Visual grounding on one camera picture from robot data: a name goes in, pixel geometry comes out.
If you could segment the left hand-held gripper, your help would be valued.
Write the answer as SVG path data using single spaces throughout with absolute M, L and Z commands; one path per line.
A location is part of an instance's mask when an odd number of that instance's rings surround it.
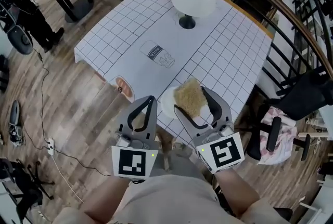
M 132 122 L 146 109 L 143 126 L 134 129 Z M 135 100 L 121 111 L 116 145 L 111 147 L 113 174 L 132 181 L 150 177 L 159 153 L 159 142 L 155 140 L 157 123 L 157 101 L 154 96 Z

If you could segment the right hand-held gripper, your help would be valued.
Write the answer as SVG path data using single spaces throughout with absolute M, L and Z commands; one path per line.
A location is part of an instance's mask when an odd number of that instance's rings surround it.
M 174 105 L 174 113 L 191 137 L 196 154 L 213 174 L 241 163 L 244 151 L 240 134 L 234 132 L 231 109 L 216 92 L 201 87 L 210 113 L 211 125 L 198 125 L 181 107 Z

